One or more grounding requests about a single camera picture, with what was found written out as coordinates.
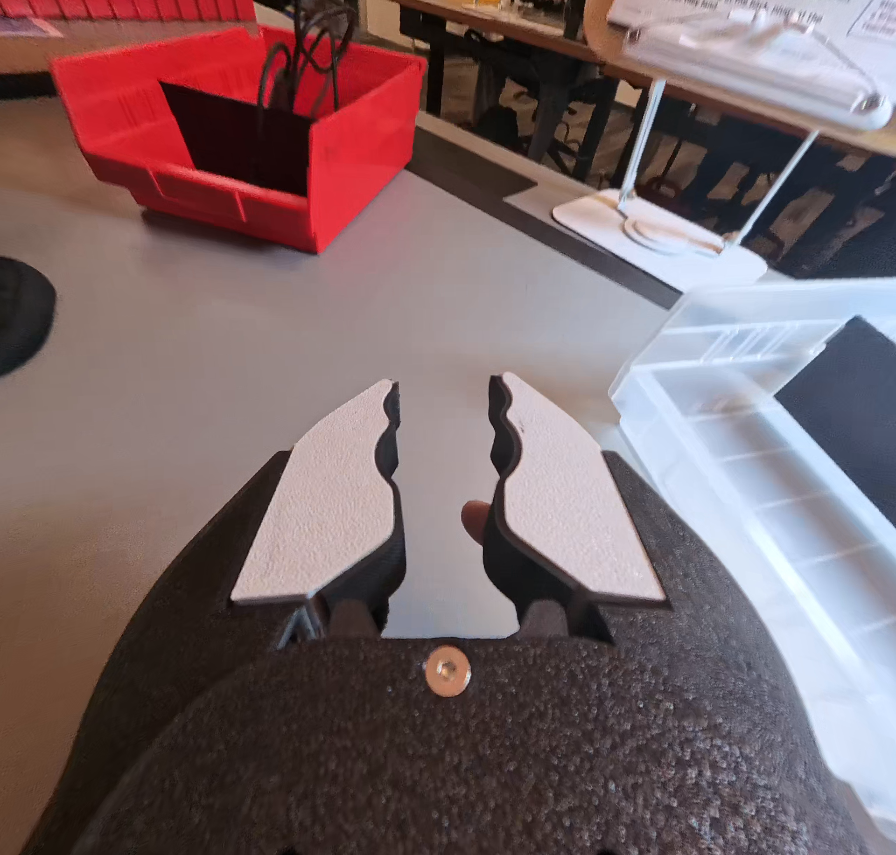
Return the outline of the light wooden table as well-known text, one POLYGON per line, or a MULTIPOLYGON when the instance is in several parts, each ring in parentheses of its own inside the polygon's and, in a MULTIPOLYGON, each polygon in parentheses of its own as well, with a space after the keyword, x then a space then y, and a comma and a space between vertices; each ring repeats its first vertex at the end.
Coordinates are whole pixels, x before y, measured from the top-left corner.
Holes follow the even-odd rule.
POLYGON ((116 50, 136 44, 156 43, 188 35, 215 33, 228 28, 290 30, 292 19, 262 4, 253 5, 250 21, 65 21, 50 23, 62 38, 1 38, 1 100, 55 97, 51 61, 71 55, 116 50))

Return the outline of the red open-front bin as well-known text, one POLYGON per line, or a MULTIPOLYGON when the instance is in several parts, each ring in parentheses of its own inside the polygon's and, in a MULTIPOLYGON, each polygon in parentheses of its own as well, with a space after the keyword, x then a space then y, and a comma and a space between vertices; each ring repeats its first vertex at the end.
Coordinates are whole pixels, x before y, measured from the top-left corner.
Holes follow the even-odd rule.
POLYGON ((161 83, 257 104, 264 61, 284 30, 234 27, 51 61, 75 140, 99 181, 153 212, 311 254, 323 252, 409 164, 425 62, 352 43, 337 69, 338 105, 309 68, 294 113, 313 120, 308 194, 197 170, 161 83))

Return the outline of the blue tape patch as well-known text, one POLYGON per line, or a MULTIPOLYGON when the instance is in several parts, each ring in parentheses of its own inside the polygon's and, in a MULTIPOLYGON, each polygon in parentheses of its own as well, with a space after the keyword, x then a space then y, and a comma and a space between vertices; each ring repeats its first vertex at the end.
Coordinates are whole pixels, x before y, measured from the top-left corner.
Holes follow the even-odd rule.
POLYGON ((62 38, 63 34, 50 21, 35 18, 13 18, 1 15, 1 38, 62 38))

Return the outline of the clear plastic bin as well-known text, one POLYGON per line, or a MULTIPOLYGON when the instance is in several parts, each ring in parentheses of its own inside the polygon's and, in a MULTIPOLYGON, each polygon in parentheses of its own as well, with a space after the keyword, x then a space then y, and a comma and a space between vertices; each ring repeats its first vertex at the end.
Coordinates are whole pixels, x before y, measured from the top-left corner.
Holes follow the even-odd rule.
POLYGON ((654 488, 782 653, 823 756, 894 839, 894 525, 778 401, 848 322, 894 342, 894 279, 691 292, 610 397, 654 488))

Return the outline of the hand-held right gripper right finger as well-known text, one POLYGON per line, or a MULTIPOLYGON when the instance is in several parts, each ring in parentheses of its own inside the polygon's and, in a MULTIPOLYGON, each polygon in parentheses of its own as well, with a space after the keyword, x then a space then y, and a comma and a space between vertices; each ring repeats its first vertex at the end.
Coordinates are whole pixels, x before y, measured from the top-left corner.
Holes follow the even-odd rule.
POLYGON ((490 459, 497 485, 483 565, 520 626, 552 603, 567 633, 610 643, 602 606, 666 611, 666 592, 604 451, 560 406, 515 373, 490 377, 490 459))

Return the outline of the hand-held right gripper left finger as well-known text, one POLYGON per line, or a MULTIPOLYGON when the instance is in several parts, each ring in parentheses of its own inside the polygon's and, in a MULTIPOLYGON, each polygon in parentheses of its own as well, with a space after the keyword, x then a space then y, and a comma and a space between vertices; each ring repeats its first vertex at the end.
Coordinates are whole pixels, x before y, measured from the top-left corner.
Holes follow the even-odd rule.
POLYGON ((353 601, 384 629, 407 571, 394 481, 399 425, 399 384, 382 379, 291 447, 231 589, 233 606, 305 612, 318 637, 353 601))

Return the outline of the white document stand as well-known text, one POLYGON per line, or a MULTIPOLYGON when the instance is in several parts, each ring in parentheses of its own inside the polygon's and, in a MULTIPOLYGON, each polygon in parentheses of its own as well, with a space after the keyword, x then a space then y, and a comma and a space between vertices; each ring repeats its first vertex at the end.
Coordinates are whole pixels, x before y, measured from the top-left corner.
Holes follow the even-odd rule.
MULTIPOLYGON (((623 51, 641 64, 675 76, 694 78, 856 131, 879 130, 890 122, 894 111, 891 90, 843 53, 814 23, 801 21, 798 13, 784 21, 772 21, 764 10, 731 10, 725 17, 701 12, 645 22, 627 31, 623 51)), ((664 77, 651 83, 616 211, 622 231, 639 247, 664 255, 716 257, 741 244, 820 133, 813 130, 806 135, 739 231, 725 235, 720 245, 699 246, 676 222, 664 227, 638 217, 629 208, 665 86, 664 77)))

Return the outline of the black round textured pad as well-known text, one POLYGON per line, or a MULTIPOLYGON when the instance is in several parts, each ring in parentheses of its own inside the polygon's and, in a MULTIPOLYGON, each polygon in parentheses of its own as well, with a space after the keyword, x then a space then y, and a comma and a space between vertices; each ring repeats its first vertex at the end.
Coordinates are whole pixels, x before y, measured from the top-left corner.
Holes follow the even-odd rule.
POLYGON ((45 345, 56 314, 56 290, 38 269, 1 257, 1 376, 30 361, 45 345))

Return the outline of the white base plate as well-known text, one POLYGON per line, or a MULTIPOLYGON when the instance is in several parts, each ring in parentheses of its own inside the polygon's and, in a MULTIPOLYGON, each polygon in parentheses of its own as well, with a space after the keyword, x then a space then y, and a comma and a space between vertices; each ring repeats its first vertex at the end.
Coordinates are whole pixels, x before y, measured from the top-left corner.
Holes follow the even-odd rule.
POLYGON ((618 205, 617 189, 602 189, 556 206, 555 222, 681 293, 746 286, 767 264, 741 245, 633 193, 618 205))

